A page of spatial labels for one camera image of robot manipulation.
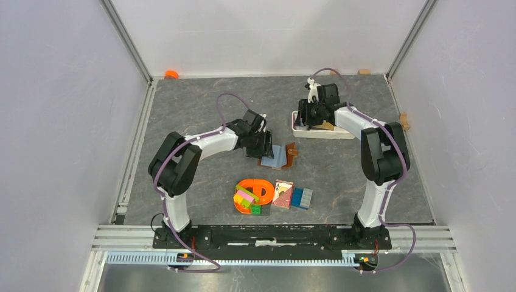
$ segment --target brown object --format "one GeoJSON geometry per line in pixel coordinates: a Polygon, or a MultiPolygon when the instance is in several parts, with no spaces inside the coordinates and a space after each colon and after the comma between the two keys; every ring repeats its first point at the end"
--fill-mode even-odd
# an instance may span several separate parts
{"type": "Polygon", "coordinates": [[[333,131],[333,129],[335,129],[335,127],[331,123],[328,123],[328,122],[324,122],[321,125],[313,126],[312,128],[319,129],[319,130],[330,130],[330,131],[333,131]]]}
{"type": "Polygon", "coordinates": [[[369,69],[360,69],[360,70],[358,70],[358,74],[359,75],[370,75],[371,74],[371,70],[369,70],[369,69]]]}
{"type": "Polygon", "coordinates": [[[276,169],[276,170],[289,169],[290,167],[293,167],[294,166],[294,158],[299,156],[299,152],[296,150],[296,142],[290,143],[287,146],[285,146],[285,150],[287,152],[287,164],[285,164],[281,168],[262,165],[261,159],[258,159],[258,166],[266,167],[268,169],[276,169]]]}
{"type": "Polygon", "coordinates": [[[400,123],[402,124],[402,128],[404,130],[408,130],[410,129],[410,125],[408,124],[408,122],[406,121],[406,113],[401,113],[400,114],[400,123]]]}

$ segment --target white panel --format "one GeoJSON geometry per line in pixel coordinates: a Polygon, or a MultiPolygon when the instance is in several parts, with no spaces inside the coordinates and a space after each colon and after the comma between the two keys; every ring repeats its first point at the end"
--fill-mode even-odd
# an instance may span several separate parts
{"type": "Polygon", "coordinates": [[[516,291],[516,2],[439,1],[394,76],[472,291],[516,291]]]}
{"type": "Polygon", "coordinates": [[[385,73],[424,0],[127,1],[114,5],[153,75],[385,73]]]}
{"type": "Polygon", "coordinates": [[[145,82],[98,1],[2,1],[0,56],[0,291],[77,291],[145,82]]]}

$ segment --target small wooden block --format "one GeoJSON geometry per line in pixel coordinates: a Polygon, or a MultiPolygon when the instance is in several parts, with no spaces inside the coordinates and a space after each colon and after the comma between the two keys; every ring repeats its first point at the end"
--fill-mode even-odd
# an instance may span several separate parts
{"type": "Polygon", "coordinates": [[[359,75],[370,75],[371,74],[371,70],[369,70],[369,69],[360,69],[360,70],[358,70],[358,74],[359,75]]]}
{"type": "Polygon", "coordinates": [[[404,130],[410,129],[410,125],[406,121],[406,113],[400,113],[400,123],[402,124],[402,128],[404,130]]]}

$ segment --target building block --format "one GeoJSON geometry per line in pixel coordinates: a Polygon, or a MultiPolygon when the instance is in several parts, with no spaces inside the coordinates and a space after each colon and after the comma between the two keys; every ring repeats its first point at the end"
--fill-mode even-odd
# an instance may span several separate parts
{"type": "Polygon", "coordinates": [[[251,204],[251,202],[249,202],[248,200],[244,199],[242,200],[242,202],[240,202],[240,204],[245,208],[245,209],[249,209],[253,204],[251,204]]]}
{"type": "Polygon", "coordinates": [[[310,201],[312,200],[313,191],[310,189],[303,189],[303,197],[301,198],[300,208],[308,210],[310,207],[310,201]]]}
{"type": "Polygon", "coordinates": [[[247,193],[242,190],[237,191],[237,195],[241,196],[244,200],[247,200],[249,203],[254,204],[254,198],[249,196],[247,193]]]}
{"type": "Polygon", "coordinates": [[[294,193],[292,194],[292,200],[290,204],[294,207],[299,207],[301,204],[301,198],[303,197],[303,189],[294,189],[294,193]]]}
{"type": "Polygon", "coordinates": [[[234,196],[233,196],[233,201],[234,201],[235,203],[237,203],[237,204],[240,204],[240,203],[242,202],[242,200],[243,200],[242,196],[240,196],[240,195],[238,195],[238,194],[236,194],[236,195],[234,195],[234,196]]]}
{"type": "Polygon", "coordinates": [[[310,201],[312,200],[312,193],[313,191],[310,189],[295,189],[292,195],[291,205],[308,210],[310,201]]]}
{"type": "Polygon", "coordinates": [[[248,194],[249,196],[253,197],[256,202],[260,201],[260,198],[257,195],[255,195],[255,194],[251,193],[250,191],[246,190],[244,187],[237,185],[236,189],[237,190],[241,190],[242,192],[244,192],[244,193],[248,194]]]}
{"type": "Polygon", "coordinates": [[[262,213],[262,206],[260,206],[260,205],[251,206],[251,214],[260,215],[261,213],[262,213]]]}

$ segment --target blue lego brick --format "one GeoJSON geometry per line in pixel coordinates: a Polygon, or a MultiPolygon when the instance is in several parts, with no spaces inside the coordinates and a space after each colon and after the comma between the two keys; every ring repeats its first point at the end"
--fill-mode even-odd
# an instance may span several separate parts
{"type": "Polygon", "coordinates": [[[310,201],[312,200],[313,191],[310,189],[303,189],[303,195],[301,197],[301,202],[299,203],[299,207],[305,210],[308,210],[310,207],[310,201]]]}
{"type": "Polygon", "coordinates": [[[290,200],[290,205],[301,208],[302,197],[303,197],[303,190],[295,188],[294,193],[292,194],[292,199],[290,200]]]}

